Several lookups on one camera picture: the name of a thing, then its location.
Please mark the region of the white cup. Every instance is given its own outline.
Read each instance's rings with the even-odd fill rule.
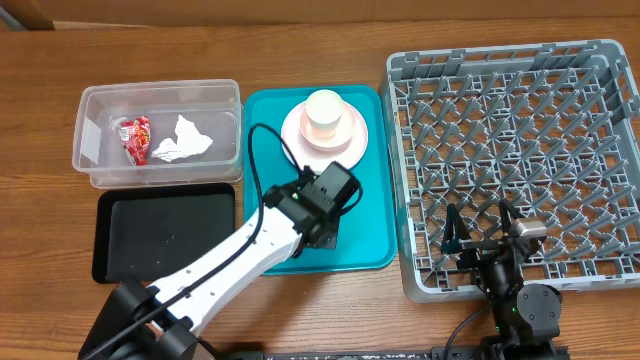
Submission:
[[[336,133],[344,112],[344,102],[335,91],[318,90],[309,95],[304,111],[309,117],[313,134],[328,138]]]

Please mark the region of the plastic dish rack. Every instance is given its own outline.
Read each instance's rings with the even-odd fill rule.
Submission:
[[[446,205],[474,240],[500,236],[497,202],[544,221],[520,268],[561,290],[640,286],[640,97],[610,40],[405,52],[381,96],[405,293],[482,297],[440,244]]]

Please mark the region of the crumpled paper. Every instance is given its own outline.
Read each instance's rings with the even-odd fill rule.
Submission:
[[[158,148],[151,153],[151,157],[171,162],[205,152],[213,143],[210,137],[202,135],[196,126],[182,115],[178,115],[176,124],[177,143],[171,138],[164,139]]]

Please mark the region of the white plate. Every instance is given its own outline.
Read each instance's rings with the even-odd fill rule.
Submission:
[[[296,105],[284,119],[280,135],[291,149],[293,156],[295,156],[301,168],[309,165],[314,173],[320,174],[332,161],[337,161],[345,168],[351,169],[362,159],[364,152],[367,150],[367,144],[369,143],[367,124],[356,108],[347,102],[345,102],[345,105],[349,106],[353,111],[355,123],[349,146],[339,152],[319,151],[302,136],[300,132],[300,115],[304,110],[304,102]]]

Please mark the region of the blue plastic tray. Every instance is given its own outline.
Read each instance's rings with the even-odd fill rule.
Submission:
[[[396,254],[397,242],[391,193],[391,172],[387,159],[382,108],[378,94],[365,85],[322,88],[262,90],[252,94],[244,109],[244,136],[247,146],[249,128],[264,123],[280,130],[294,106],[318,89],[331,89],[353,105],[364,117],[369,144],[360,162],[352,169],[362,183],[364,195],[352,211],[340,219],[335,250],[307,248],[297,259],[289,259],[267,272],[271,275],[306,274],[327,271],[379,269],[389,265]],[[254,135],[254,155],[263,191],[275,184],[296,179],[296,171],[273,135],[258,130]],[[244,218],[258,206],[253,177],[248,173],[245,148]]]

